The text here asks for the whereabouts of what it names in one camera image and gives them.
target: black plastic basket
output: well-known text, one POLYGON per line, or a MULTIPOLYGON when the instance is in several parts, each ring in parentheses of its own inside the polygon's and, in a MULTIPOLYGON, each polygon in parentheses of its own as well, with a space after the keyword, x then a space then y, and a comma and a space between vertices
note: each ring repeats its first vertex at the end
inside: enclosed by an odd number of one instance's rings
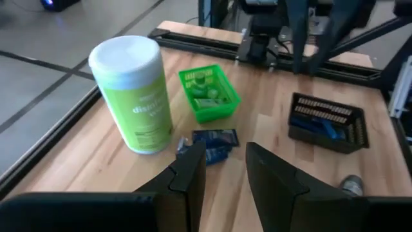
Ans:
POLYGON ((349 154, 361 148, 369 148, 364 111, 357 107, 294 93, 288 124, 290 138, 329 150, 349 154), (305 122, 326 119, 331 122, 334 128, 338 128, 344 135, 344 139, 332 139, 325 134, 296 126, 291 123, 292 118, 305 122))

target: white canister lid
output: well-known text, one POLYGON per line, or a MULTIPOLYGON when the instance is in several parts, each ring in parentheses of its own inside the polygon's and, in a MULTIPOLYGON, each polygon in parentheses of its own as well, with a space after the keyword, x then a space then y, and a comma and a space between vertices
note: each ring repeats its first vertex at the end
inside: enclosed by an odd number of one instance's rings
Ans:
POLYGON ((159 45, 137 35, 100 43, 91 51, 89 65, 99 84, 114 88, 145 86, 163 72, 159 45))

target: gray floor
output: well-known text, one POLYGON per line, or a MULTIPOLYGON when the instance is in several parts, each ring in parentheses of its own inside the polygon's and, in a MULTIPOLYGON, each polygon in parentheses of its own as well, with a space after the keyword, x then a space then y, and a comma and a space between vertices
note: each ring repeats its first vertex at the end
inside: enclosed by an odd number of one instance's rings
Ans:
MULTIPOLYGON (((26 9, 42 9, 38 0, 14 1, 26 9)), ((153 8, 157 1, 82 0, 61 13, 51 13, 28 12, 5 0, 0 5, 0 52, 66 68, 78 66, 89 73, 88 65, 80 63, 98 43, 114 35, 146 35, 164 20, 184 23, 198 15, 198 0, 164 0, 153 8)), ((391 3, 380 3, 370 26, 392 17, 391 3)), ((248 22, 246 16, 239 20, 248 22)), ((411 31, 410 26, 401 28, 358 48, 359 52, 370 54, 381 68, 411 31)), ((0 175, 94 85, 84 77, 0 55, 0 175)))

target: disinfecting wipes canister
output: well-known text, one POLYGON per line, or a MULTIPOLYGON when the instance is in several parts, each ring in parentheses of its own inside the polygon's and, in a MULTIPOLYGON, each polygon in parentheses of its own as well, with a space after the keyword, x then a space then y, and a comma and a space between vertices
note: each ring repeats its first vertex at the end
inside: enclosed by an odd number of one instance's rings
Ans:
POLYGON ((89 65, 127 146, 141 154, 164 149, 172 120, 159 45, 116 37, 91 51, 89 65))

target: wooden table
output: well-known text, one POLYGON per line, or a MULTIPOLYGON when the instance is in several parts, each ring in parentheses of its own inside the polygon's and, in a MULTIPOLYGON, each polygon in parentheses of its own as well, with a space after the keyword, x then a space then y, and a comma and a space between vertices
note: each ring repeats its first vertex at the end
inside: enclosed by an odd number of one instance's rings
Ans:
MULTIPOLYGON (((159 28, 238 43, 235 32, 170 21, 159 28)), ((261 231, 245 169, 245 143, 255 141, 314 177, 337 186, 349 174, 365 182, 367 195, 411 196, 411 179, 376 89, 276 71, 269 73, 233 61, 162 48, 174 124, 170 146, 157 155, 137 155, 124 144, 105 102, 100 99, 9 194, 27 191, 133 191, 175 159, 176 144, 192 130, 236 128, 241 147, 207 168, 201 231, 261 231), (187 103, 178 71, 219 64, 242 102, 235 114, 199 125, 187 103), (350 155, 297 142, 287 135, 293 92, 363 108, 370 149, 350 155)), ((344 53, 335 60, 371 66, 367 55, 344 53)))

